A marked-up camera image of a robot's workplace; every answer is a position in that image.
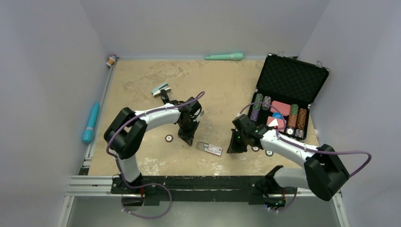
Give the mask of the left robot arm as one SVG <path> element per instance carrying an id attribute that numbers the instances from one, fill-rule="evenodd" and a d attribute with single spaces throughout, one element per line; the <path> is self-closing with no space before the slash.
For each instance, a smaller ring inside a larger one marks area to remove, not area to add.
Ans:
<path id="1" fill-rule="evenodd" d="M 158 108 L 133 111 L 123 108 L 104 133 L 107 154 L 114 157 L 128 193 L 136 193 L 141 187 L 142 174 L 138 168 L 136 153 L 146 132 L 167 124 L 179 126 L 178 137 L 193 145 L 195 132 L 200 124 L 202 106 L 197 98 L 186 102 L 173 100 Z"/>

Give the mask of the black stapler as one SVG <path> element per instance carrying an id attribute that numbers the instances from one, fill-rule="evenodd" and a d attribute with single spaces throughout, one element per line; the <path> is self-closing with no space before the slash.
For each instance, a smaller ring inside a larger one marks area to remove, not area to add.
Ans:
<path id="1" fill-rule="evenodd" d="M 171 88 L 161 89 L 160 90 L 160 97 L 164 104 L 170 103 L 170 98 L 168 93 L 171 92 Z"/>

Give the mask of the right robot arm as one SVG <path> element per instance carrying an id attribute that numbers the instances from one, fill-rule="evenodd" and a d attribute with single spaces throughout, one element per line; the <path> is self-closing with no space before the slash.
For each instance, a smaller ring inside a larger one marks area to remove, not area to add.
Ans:
<path id="1" fill-rule="evenodd" d="M 265 175 L 265 185 L 270 192 L 285 187 L 309 189 L 323 201 L 329 201 L 350 179 L 350 173 L 331 146 L 308 145 L 281 135 L 273 127 L 256 125 L 241 114 L 232 121 L 232 140 L 228 153 L 243 153 L 247 147 L 258 147 L 279 154 L 298 168 L 276 166 Z"/>

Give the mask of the staple box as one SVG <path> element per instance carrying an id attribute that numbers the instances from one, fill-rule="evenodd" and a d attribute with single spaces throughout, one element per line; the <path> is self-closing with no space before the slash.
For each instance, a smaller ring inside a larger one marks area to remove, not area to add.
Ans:
<path id="1" fill-rule="evenodd" d="M 209 143 L 205 143 L 203 141 L 199 141 L 196 145 L 196 149 L 205 151 L 207 153 L 216 155 L 216 156 L 221 156 L 223 153 L 223 149 L 221 147 L 217 147 L 215 145 L 211 145 Z"/>

